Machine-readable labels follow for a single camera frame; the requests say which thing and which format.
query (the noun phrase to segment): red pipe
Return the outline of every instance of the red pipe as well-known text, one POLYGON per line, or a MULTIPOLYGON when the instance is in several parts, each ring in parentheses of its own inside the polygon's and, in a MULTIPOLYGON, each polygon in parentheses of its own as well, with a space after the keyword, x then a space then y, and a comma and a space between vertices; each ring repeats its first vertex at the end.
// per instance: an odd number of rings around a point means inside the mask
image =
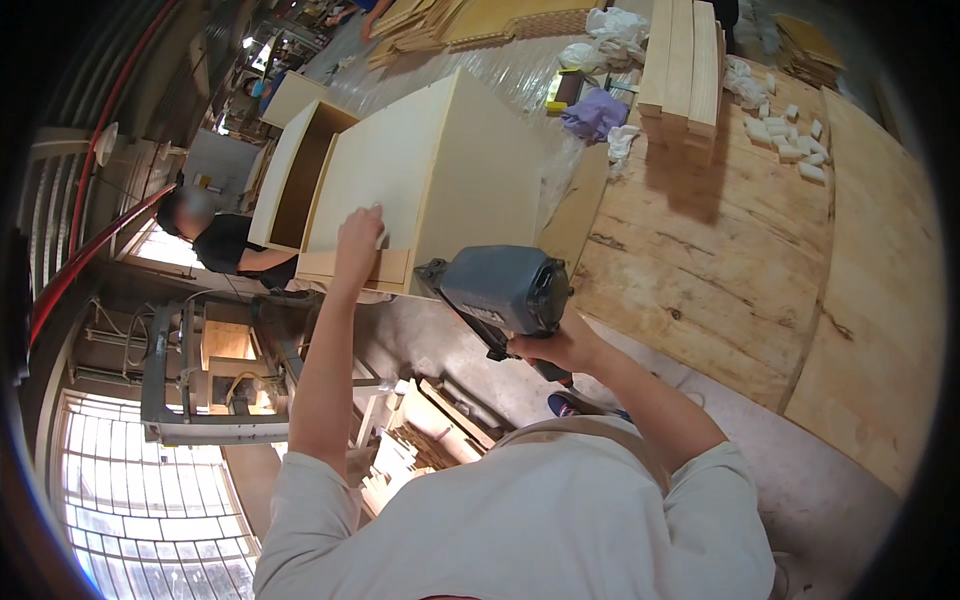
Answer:
POLYGON ((86 193, 87 180, 90 177, 90 171, 93 167, 93 147, 100 138, 100 133, 107 125, 107 119, 109 119, 110 113, 113 110, 113 104, 116 103, 117 98, 120 96, 120 91, 123 88, 123 85, 127 82, 127 78, 133 71, 133 64, 136 62, 137 58, 139 58, 140 53, 143 52, 143 49, 147 47, 147 43, 150 42, 150 38, 154 36, 156 29, 160 26, 160 23, 163 21, 164 17, 166 17, 167 13, 170 12, 177 2, 179 2, 179 0, 167 0, 167 3, 163 5, 163 8, 160 9, 160 12, 156 14, 156 17, 154 17, 154 20, 150 23, 150 27, 148 27, 147 31, 143 33, 143 36, 140 37, 140 40, 136 42, 136 46, 133 47, 133 51, 130 53, 130 56, 127 57, 127 62, 124 63, 123 69, 121 69, 116 83, 113 84, 113 89, 110 90, 110 95, 107 96, 107 103, 104 105, 104 109, 100 113, 100 120, 97 121, 97 127, 94 128, 93 135, 90 137, 90 151, 86 153, 84 168, 80 172, 80 181, 77 185, 77 199, 73 203, 73 222, 70 224, 70 246, 68 247, 68 250, 70 250, 69 255, 71 257, 74 255, 74 252, 77 248, 77 239, 80 237, 80 215, 84 208, 84 194, 86 193))
POLYGON ((43 288, 43 291, 40 292, 40 297, 37 298, 36 302, 34 303, 34 314, 30 322, 31 346, 36 339, 36 335, 43 327, 43 323, 47 320, 47 317, 50 316, 50 311, 53 310, 54 304, 56 304, 60 300, 60 297, 63 296, 63 292, 66 291, 67 286, 70 285, 75 278, 77 278, 77 274, 80 272, 80 269, 82 269, 86 263, 90 262, 90 259, 93 258, 93 255, 96 254, 97 251, 100 250, 111 237, 113 237, 114 233, 125 227, 130 221, 135 219, 144 210, 155 204, 156 201, 159 200, 164 194, 175 187, 177 187, 175 183, 170 183, 160 191, 156 192, 150 198, 144 200, 124 214, 120 215, 113 221, 113 223, 109 224, 106 229, 98 233, 96 237, 84 244, 84 246, 80 248, 76 254, 70 257, 70 260, 63 265, 63 268, 57 272, 50 283, 43 288))

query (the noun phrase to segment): person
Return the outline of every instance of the person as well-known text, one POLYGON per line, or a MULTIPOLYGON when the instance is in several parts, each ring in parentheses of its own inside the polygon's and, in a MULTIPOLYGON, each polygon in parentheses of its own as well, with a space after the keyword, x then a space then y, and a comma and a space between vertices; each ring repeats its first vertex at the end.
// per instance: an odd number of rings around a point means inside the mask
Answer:
MULTIPOLYGON (((193 245, 197 260, 212 273, 257 279, 268 290, 325 292, 322 284, 297 279, 297 255, 247 241, 251 217, 217 214, 214 195, 199 185, 182 185, 157 201, 154 218, 165 232, 193 245)), ((361 303, 389 298, 365 293, 361 303)))
POLYGON ((327 17, 324 23, 327 27, 333 27, 345 23, 357 11, 366 11, 367 15, 363 19, 363 25, 360 26, 360 41, 365 44, 370 43, 373 23, 383 16, 394 2, 395 0, 353 0, 353 6, 327 17))
POLYGON ((359 494, 345 482, 354 304, 383 229, 376 208, 341 227, 253 578, 259 600, 767 598, 775 566, 743 456, 570 307, 551 338, 514 338, 511 352, 592 375, 636 427, 574 415, 519 429, 476 463, 410 481, 357 532, 359 494))
POLYGON ((287 76, 287 71, 289 70, 290 69, 283 69, 268 83, 264 83, 263 80, 257 77, 248 77, 244 80, 242 85, 244 93, 251 98, 260 99, 260 104, 257 107, 260 114, 267 111, 267 107, 274 100, 274 95, 276 91, 280 89, 280 84, 283 83, 283 79, 287 76))

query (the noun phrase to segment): hair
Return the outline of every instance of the hair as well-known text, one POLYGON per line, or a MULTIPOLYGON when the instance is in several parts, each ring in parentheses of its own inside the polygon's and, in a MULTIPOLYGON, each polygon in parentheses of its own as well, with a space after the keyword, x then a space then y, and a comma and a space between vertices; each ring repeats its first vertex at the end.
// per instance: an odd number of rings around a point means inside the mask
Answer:
POLYGON ((183 233, 177 229, 177 223, 175 216, 177 215, 177 207, 183 201, 183 194, 181 194, 182 187, 177 187, 169 194, 163 198, 156 201, 156 214, 154 219, 156 219, 156 224, 160 226, 166 233, 173 235, 175 237, 180 237, 183 233))
POLYGON ((259 79, 258 77, 248 77, 243 81, 243 84, 240 86, 240 89, 243 90, 243 93, 252 97, 252 94, 249 91, 247 91, 247 86, 255 83, 258 79, 259 79))

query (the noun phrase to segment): nail gun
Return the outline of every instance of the nail gun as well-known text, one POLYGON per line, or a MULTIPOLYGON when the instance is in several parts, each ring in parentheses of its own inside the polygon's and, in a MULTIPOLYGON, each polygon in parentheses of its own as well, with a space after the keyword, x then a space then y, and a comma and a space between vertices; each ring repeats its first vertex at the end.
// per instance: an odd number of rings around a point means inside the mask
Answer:
MULTIPOLYGON (((560 328, 573 295, 564 262, 525 246, 473 246, 447 262, 434 258, 414 269, 423 285, 452 308, 487 345, 487 358, 520 358, 507 350, 504 333, 548 338, 560 328)), ((573 375, 553 363, 533 365, 547 381, 568 389, 573 375)))

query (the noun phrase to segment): wooden box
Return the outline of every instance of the wooden box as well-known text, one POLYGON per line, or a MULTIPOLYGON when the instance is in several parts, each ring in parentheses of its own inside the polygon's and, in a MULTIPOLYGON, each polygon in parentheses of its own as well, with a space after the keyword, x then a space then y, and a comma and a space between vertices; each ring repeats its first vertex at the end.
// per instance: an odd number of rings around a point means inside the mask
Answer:
POLYGON ((316 186, 297 277, 328 283, 337 231, 383 205, 387 236, 367 289, 423 296, 413 269, 467 246, 533 246, 542 149, 465 69, 335 136, 316 186))
POLYGON ((332 141, 358 122, 349 112, 314 100, 287 124, 260 186, 249 241, 285 252, 300 251, 332 141))
POLYGON ((263 111, 260 120, 274 127, 286 129, 287 125, 304 108, 310 106, 314 100, 325 102, 329 93, 325 85, 303 77, 300 73, 287 71, 280 82, 280 87, 274 94, 267 109, 263 111))

